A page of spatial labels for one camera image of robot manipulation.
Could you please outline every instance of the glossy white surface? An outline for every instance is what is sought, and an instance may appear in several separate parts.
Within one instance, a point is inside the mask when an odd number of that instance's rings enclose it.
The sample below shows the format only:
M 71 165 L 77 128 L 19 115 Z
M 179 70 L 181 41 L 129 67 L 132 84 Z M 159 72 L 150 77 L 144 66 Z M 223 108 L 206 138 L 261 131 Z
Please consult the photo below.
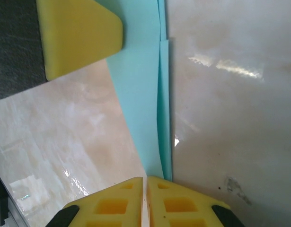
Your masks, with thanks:
M 291 226 L 291 0 L 168 0 L 168 27 L 175 182 Z M 0 176 L 31 226 L 139 175 L 104 61 L 0 100 Z

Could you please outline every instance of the black mat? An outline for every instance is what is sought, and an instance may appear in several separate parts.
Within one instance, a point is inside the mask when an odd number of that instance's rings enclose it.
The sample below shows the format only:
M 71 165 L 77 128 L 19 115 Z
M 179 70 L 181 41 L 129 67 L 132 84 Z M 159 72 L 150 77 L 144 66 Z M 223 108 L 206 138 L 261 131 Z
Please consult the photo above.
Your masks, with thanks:
M 35 0 L 0 0 L 0 99 L 45 82 Z

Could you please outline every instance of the yellow foam wedge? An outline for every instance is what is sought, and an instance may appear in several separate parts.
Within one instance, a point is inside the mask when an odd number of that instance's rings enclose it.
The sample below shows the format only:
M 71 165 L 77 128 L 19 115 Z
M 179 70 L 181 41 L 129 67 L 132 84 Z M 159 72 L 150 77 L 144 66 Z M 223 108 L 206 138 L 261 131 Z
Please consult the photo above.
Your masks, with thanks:
M 69 227 L 141 227 L 143 178 L 135 177 L 79 200 Z
M 224 202 L 164 179 L 147 179 L 150 227 L 223 227 L 212 210 Z
M 48 80 L 120 51 L 121 20 L 94 0 L 36 2 Z

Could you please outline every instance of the dark gray fabric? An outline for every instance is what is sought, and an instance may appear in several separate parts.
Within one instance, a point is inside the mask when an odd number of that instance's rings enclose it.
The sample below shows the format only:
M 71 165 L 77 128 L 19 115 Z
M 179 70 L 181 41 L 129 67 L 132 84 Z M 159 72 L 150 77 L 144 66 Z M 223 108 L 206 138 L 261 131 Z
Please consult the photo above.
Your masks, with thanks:
M 0 0 L 0 99 L 44 82 L 35 0 Z

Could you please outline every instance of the yellow foam block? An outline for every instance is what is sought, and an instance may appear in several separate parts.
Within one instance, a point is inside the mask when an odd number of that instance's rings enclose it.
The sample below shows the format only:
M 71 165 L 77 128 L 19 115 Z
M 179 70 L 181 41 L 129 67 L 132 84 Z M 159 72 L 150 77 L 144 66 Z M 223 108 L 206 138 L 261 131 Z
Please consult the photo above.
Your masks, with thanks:
M 36 0 L 48 80 L 122 47 L 122 23 L 94 0 Z
M 135 177 L 91 194 L 64 208 L 78 205 L 69 227 L 141 227 L 143 178 Z
M 147 179 L 150 227 L 223 227 L 212 205 L 224 202 L 164 179 Z

